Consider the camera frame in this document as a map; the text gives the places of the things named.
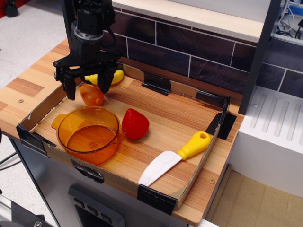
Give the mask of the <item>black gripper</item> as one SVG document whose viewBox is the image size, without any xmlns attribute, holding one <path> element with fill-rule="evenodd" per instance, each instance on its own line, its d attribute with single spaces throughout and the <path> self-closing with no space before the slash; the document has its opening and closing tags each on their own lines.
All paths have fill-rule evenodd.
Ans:
<svg viewBox="0 0 303 227">
<path fill-rule="evenodd" d="M 111 48 L 116 41 L 115 35 L 111 33 L 112 43 L 103 44 L 104 35 L 103 31 L 89 34 L 78 26 L 71 26 L 71 36 L 68 40 L 70 53 L 53 63 L 55 80 L 62 83 L 69 100 L 75 100 L 75 79 L 85 80 L 85 76 L 92 74 L 97 74 L 97 86 L 103 94 L 109 91 L 119 55 L 104 51 Z"/>
</svg>

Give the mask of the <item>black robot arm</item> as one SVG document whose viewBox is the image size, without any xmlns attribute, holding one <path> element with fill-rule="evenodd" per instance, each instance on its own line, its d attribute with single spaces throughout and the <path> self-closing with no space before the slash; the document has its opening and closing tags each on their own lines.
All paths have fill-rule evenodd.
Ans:
<svg viewBox="0 0 303 227">
<path fill-rule="evenodd" d="M 62 12 L 70 53 L 56 60 L 54 78 L 62 83 L 70 100 L 75 99 L 76 79 L 97 75 L 103 93 L 110 89 L 120 55 L 108 52 L 116 43 L 111 26 L 116 12 L 110 0 L 63 0 Z"/>
</svg>

